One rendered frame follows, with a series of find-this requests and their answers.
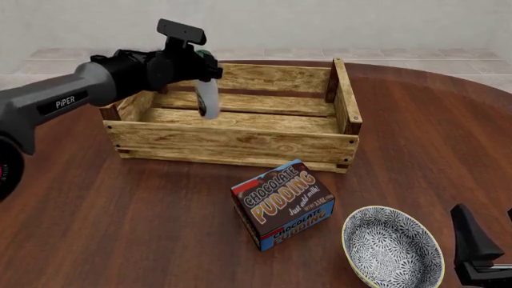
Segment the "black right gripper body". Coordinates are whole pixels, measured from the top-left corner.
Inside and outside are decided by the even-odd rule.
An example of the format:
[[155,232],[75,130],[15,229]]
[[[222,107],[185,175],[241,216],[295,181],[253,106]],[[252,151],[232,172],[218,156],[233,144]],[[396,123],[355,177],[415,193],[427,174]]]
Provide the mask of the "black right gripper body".
[[463,286],[512,288],[512,264],[455,259],[455,272]]

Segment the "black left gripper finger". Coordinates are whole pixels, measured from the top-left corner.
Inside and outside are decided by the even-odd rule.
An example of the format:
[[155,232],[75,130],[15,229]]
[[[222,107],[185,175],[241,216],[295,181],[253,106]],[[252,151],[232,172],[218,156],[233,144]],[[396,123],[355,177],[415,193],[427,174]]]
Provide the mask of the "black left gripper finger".
[[203,54],[204,69],[200,81],[211,81],[212,79],[222,78],[223,68],[218,64],[218,60],[212,54]]

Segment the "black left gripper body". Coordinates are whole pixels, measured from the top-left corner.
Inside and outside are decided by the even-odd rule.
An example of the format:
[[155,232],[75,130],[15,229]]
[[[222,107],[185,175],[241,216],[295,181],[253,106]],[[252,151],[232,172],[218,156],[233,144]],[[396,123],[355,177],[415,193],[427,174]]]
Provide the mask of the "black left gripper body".
[[192,45],[170,50],[157,50],[146,64],[148,90],[163,90],[171,83],[200,78],[198,55]]

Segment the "white salad dressing bottle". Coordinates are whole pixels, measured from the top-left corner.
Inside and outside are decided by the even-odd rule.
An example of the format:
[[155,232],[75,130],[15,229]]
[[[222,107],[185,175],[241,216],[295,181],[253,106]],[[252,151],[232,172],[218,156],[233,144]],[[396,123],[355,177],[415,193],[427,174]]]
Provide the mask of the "white salad dressing bottle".
[[[196,50],[202,58],[203,54],[211,54],[208,50]],[[211,81],[194,81],[194,88],[198,103],[198,111],[204,119],[216,119],[220,113],[220,102],[217,79]]]

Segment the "wooden slat tray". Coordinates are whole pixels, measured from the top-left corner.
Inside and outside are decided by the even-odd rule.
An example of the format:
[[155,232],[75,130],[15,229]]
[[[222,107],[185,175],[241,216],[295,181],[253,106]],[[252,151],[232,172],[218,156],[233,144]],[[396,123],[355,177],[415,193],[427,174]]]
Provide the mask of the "wooden slat tray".
[[344,61],[330,67],[223,64],[221,112],[198,114],[191,82],[142,92],[100,109],[123,158],[276,167],[302,160],[343,173],[359,144],[362,116]]

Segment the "small flat plate on stalk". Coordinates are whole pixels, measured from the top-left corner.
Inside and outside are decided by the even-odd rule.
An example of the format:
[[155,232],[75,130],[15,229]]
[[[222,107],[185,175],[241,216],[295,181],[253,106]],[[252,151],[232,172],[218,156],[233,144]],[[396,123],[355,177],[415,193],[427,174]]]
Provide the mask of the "small flat plate on stalk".
[[164,18],[159,19],[157,32],[166,36],[165,50],[185,48],[190,43],[200,46],[206,44],[206,34],[203,29]]

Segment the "black and white patterned bowl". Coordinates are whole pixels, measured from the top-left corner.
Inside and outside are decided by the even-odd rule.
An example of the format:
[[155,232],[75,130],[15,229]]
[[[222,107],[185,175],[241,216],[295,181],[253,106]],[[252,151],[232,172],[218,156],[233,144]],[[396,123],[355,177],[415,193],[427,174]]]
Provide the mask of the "black and white patterned bowl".
[[445,261],[439,244],[420,222],[385,206],[349,215],[341,232],[350,267],[370,288],[439,288]]

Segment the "chocolate pudding box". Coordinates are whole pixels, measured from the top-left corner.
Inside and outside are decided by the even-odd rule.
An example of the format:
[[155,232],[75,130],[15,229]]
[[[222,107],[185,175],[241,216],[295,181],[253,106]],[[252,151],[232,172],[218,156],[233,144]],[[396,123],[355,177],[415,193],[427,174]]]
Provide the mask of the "chocolate pudding box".
[[331,216],[335,197],[301,160],[232,186],[234,208],[260,251]]

